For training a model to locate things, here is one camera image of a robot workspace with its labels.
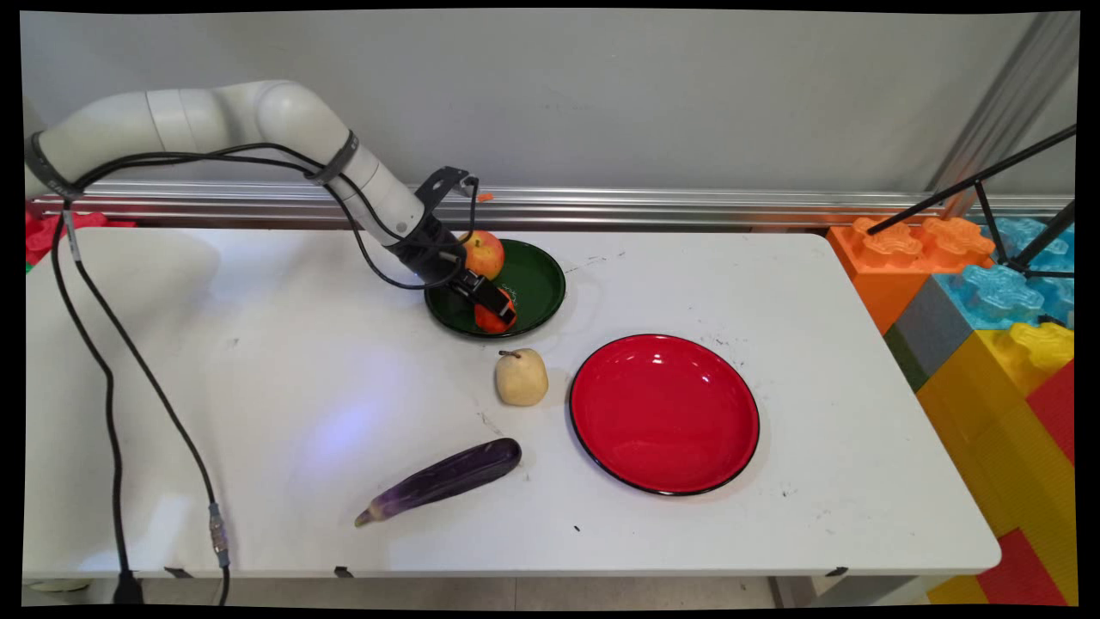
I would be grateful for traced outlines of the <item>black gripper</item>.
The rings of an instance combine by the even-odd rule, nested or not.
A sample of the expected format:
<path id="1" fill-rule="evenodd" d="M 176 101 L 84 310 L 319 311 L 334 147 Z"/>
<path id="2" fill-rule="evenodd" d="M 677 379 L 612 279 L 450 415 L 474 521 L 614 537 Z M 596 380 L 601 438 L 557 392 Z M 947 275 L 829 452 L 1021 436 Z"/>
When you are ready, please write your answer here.
<path id="1" fill-rule="evenodd" d="M 440 223 L 436 215 L 425 214 L 402 242 L 388 247 L 408 270 L 420 279 L 419 285 L 406 285 L 385 277 L 402 290 L 431 290 L 448 287 L 465 302 L 473 305 L 479 327 L 512 327 L 517 313 L 508 292 L 499 289 L 484 275 L 468 270 L 468 252 L 463 243 Z"/>

